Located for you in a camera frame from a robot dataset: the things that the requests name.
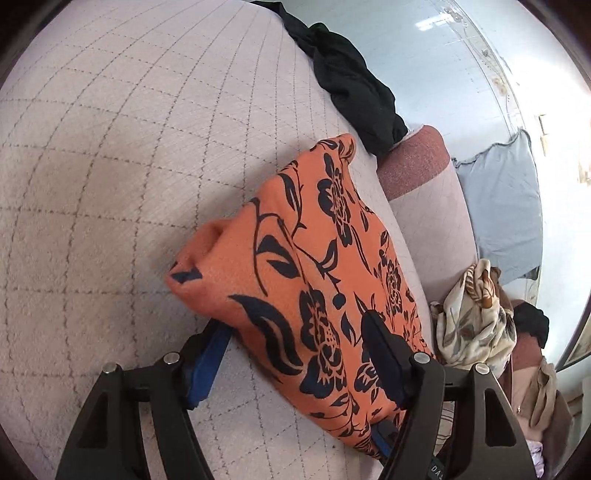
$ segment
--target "floral scarf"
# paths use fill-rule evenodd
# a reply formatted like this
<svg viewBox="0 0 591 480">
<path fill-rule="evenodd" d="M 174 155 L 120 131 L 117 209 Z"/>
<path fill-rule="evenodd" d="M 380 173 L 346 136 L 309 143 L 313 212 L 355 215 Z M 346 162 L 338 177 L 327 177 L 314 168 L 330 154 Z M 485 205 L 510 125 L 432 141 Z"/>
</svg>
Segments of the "floral scarf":
<svg viewBox="0 0 591 480">
<path fill-rule="evenodd" d="M 388 231 L 351 181 L 354 155 L 349 134 L 302 153 L 233 219 L 198 229 L 167 284 L 234 327 L 298 410 L 377 456 L 370 425 L 402 414 L 381 388 L 361 316 L 376 310 L 414 351 L 430 352 Z"/>
</svg>

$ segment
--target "pink cushion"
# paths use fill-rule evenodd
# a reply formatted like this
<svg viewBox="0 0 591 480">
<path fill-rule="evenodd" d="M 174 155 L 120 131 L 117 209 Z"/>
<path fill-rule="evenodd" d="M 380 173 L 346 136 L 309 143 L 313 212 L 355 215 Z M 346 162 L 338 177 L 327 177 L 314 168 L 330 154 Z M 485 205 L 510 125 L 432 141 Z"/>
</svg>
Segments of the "pink cushion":
<svg viewBox="0 0 591 480">
<path fill-rule="evenodd" d="M 462 188 L 439 132 L 423 127 L 390 152 L 378 175 L 427 301 L 443 301 L 477 256 Z"/>
</svg>

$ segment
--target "mattress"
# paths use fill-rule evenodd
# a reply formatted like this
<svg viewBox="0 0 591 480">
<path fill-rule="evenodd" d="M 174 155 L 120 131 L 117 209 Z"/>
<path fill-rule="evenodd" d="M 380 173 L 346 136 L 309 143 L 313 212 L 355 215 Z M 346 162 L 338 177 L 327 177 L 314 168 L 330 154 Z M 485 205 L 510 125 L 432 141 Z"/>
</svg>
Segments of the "mattress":
<svg viewBox="0 0 591 480">
<path fill-rule="evenodd" d="M 236 212 L 317 140 L 355 132 L 280 19 L 240 0 L 74 0 L 7 78 L 0 119 L 0 424 L 47 480 L 105 362 L 152 364 L 203 327 L 163 282 L 195 228 Z M 428 325 L 358 144 L 353 181 Z M 216 479 L 380 470 L 295 411 L 236 343 L 190 417 Z M 164 478 L 147 409 L 142 431 Z"/>
</svg>

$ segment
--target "screw head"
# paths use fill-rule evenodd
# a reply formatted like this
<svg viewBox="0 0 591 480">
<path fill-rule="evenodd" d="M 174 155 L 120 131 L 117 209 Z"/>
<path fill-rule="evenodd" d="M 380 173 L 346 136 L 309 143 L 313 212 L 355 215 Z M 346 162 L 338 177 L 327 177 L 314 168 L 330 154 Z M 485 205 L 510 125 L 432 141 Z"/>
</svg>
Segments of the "screw head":
<svg viewBox="0 0 591 480">
<path fill-rule="evenodd" d="M 115 372 L 115 370 L 117 370 L 118 366 L 119 365 L 117 365 L 115 362 L 107 362 L 103 366 L 103 373 L 111 374 L 111 373 Z"/>
<path fill-rule="evenodd" d="M 177 352 L 170 352 L 164 355 L 164 363 L 167 365 L 172 365 L 178 362 L 181 359 L 181 356 Z"/>
<path fill-rule="evenodd" d="M 413 355 L 414 361 L 418 364 L 427 364 L 431 361 L 431 357 L 424 352 L 417 352 Z"/>
<path fill-rule="evenodd" d="M 491 371 L 487 364 L 476 364 L 474 370 L 476 370 L 481 375 L 486 375 Z"/>
</svg>

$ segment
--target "black cloth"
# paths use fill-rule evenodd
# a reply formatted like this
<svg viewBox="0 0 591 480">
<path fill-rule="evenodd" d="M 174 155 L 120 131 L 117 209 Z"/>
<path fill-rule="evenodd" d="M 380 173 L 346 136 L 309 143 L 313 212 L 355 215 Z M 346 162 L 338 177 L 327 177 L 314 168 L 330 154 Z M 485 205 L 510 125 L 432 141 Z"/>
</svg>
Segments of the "black cloth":
<svg viewBox="0 0 591 480">
<path fill-rule="evenodd" d="M 513 321 L 517 333 L 529 333 L 538 340 L 540 348 L 546 346 L 550 320 L 542 310 L 525 301 L 515 307 Z"/>
<path fill-rule="evenodd" d="M 313 59 L 314 75 L 365 149 L 381 159 L 407 134 L 394 109 L 394 95 L 368 70 L 361 53 L 343 36 L 317 23 L 310 28 L 285 11 L 281 2 L 252 2 L 274 11 L 297 45 Z"/>
</svg>

